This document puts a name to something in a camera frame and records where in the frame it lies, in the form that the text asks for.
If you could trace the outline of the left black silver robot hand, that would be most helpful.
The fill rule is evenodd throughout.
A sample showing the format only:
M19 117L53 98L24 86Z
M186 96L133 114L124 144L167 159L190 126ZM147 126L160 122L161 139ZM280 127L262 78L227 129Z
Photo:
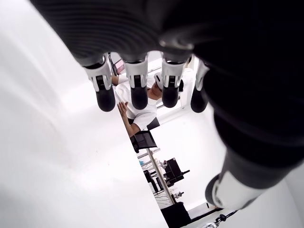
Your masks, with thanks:
M191 108L214 108L227 147L206 200L250 205L304 161L304 3L301 0L34 0L114 108L107 56L124 62L132 104L148 104L147 53L162 53L162 102L174 107L187 60L200 60Z

